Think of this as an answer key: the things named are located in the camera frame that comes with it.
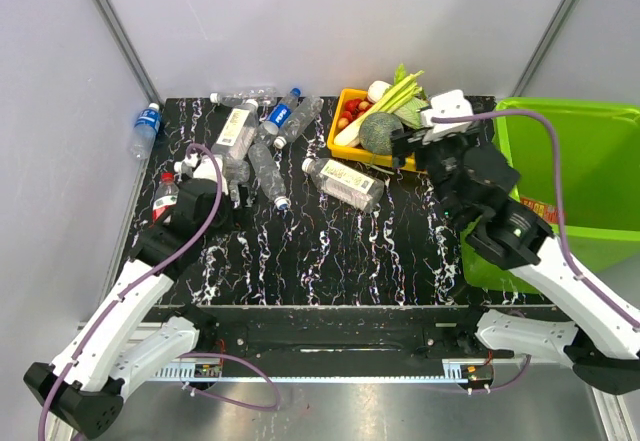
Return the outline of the red label bottle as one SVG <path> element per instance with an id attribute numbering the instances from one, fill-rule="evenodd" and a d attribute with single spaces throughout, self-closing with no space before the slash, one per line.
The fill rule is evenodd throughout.
<path id="1" fill-rule="evenodd" d="M 176 204 L 178 194 L 179 188 L 175 182 L 174 175 L 170 172 L 163 173 L 152 203 L 153 222 L 156 222 L 165 211 Z"/>

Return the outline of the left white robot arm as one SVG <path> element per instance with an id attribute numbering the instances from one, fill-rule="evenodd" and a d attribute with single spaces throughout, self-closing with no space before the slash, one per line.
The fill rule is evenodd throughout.
<path id="1" fill-rule="evenodd" d="M 224 177 L 193 176 L 177 202 L 138 239 L 106 299 L 71 343 L 52 361 L 34 362 L 23 381 L 42 407 L 39 439 L 49 415 L 87 440 L 106 432 L 127 398 L 170 361 L 205 356 L 217 344 L 217 320 L 194 305 L 133 348 L 130 336 L 178 278 L 193 264 L 204 234 L 227 228 L 233 207 Z"/>

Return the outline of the orange label bottle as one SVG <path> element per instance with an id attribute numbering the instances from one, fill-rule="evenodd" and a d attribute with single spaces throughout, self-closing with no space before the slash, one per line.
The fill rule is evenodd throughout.
<path id="1" fill-rule="evenodd" d="M 556 206 L 525 196 L 520 197 L 520 202 L 531 209 L 548 224 L 558 223 L 558 209 Z"/>

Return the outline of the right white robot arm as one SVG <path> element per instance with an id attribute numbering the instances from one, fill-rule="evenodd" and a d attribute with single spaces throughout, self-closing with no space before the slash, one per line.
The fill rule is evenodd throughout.
<path id="1" fill-rule="evenodd" d="M 409 155 L 431 178 L 445 217 L 468 228 L 466 243 L 485 261 L 526 281 L 553 302 L 566 322 L 472 308 L 440 341 L 469 357 L 511 351 L 569 367 L 582 381 L 612 395 L 639 388 L 639 312 L 566 249 L 551 226 L 510 195 L 520 175 L 476 134 L 426 144 L 423 130 L 390 136 L 393 164 Z"/>

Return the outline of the tea label clear bottle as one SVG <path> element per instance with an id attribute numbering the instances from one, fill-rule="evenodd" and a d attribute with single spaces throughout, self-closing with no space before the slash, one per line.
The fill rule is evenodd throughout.
<path id="1" fill-rule="evenodd" d="M 384 194 L 382 181 L 333 159 L 306 158 L 302 170 L 320 192 L 365 213 L 371 213 Z"/>

